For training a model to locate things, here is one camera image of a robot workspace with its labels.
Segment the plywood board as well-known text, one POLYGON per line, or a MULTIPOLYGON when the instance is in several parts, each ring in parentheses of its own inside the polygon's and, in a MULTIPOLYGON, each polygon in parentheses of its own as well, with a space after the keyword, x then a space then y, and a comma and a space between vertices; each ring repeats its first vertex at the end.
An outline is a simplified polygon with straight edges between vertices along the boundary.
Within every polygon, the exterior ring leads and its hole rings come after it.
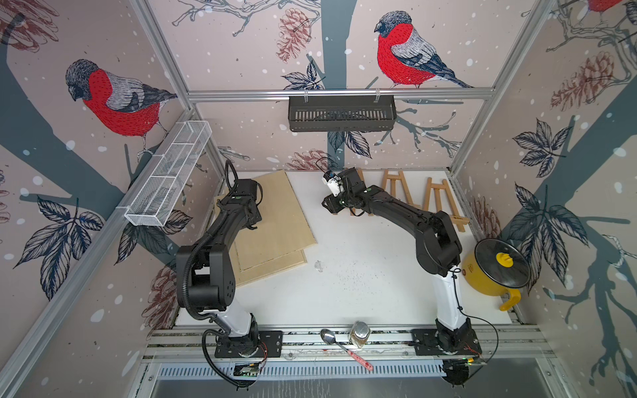
POLYGON ((266 273, 265 265, 317 244, 285 171, 255 179, 263 195, 258 210, 262 220, 254 230, 244 229, 235 239, 231 257, 238 271, 266 273))
POLYGON ((266 198, 259 211, 256 229, 240 231, 230 248, 239 286, 306 264, 305 249, 316 244, 295 194, 266 198))
POLYGON ((307 263, 305 253, 297 251, 251 267, 248 270, 236 270, 237 287, 263 280, 273 275, 292 270, 307 263))

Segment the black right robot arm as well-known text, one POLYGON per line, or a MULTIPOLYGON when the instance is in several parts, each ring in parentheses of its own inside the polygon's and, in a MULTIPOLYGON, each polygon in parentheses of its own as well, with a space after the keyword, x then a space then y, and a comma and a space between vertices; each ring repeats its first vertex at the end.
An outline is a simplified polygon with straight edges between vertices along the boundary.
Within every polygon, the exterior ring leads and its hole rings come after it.
POLYGON ((451 217, 443 211, 420 210, 396 199, 381 187, 367 186, 352 167, 335 173, 323 173, 323 183, 331 194, 322 206, 336 215, 348 208, 361 214, 381 217, 401 227, 415 239, 416 260, 435 277, 436 347, 446 354, 457 353, 473 332, 469 315, 464 312, 457 277, 462 245, 451 217))

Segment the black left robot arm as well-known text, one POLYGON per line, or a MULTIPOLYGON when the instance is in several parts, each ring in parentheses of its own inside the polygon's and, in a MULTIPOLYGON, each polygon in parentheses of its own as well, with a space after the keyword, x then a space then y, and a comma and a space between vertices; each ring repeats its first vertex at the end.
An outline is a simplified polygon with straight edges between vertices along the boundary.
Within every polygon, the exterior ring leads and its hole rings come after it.
POLYGON ((264 192, 259 182, 238 177, 232 161, 225 163, 228 193, 217 201, 220 212, 212 226, 192 245, 180 247, 176 255, 178 306, 195 320, 218 326, 202 333, 202 353, 217 376, 236 388, 249 390, 254 381, 228 376, 208 351, 207 338, 214 336, 221 345, 244 348, 252 355, 260 349, 258 323, 252 313, 232 304, 237 282, 230 248, 243 229, 254 231, 262 220, 259 205, 264 192))

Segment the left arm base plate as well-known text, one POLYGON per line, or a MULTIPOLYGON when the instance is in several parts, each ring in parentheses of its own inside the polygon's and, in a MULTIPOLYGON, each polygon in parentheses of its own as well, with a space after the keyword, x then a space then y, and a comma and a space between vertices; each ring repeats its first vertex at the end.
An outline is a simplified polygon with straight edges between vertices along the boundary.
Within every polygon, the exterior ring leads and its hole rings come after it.
POLYGON ((217 338, 215 358, 279 358, 283 347, 282 331, 260 331, 243 337, 217 338))

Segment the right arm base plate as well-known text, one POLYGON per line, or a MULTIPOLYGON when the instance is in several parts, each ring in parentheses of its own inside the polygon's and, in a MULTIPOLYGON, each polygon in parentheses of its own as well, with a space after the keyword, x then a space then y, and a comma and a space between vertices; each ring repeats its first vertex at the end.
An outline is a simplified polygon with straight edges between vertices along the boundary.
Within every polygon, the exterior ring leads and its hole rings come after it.
POLYGON ((474 330, 469 330, 460 338, 440 337, 435 328, 411 330, 411 346, 418 357, 480 356, 482 348, 474 330))

